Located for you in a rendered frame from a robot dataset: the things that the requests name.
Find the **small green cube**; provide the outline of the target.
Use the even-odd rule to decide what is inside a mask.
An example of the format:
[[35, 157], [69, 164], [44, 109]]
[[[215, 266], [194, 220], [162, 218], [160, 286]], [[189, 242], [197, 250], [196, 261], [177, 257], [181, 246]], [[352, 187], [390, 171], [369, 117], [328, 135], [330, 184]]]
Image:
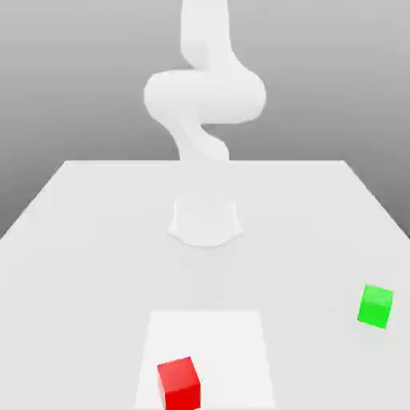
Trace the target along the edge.
[[385, 329], [392, 309], [394, 292], [382, 287], [366, 284], [360, 301], [357, 320], [377, 328]]

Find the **small red cube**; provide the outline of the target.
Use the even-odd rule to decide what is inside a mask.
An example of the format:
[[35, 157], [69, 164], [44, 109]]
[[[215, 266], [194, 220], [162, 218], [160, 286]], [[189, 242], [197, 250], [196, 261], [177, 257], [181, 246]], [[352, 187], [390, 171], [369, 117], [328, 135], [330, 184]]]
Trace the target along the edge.
[[157, 365], [164, 410], [201, 408], [201, 383], [190, 356]]

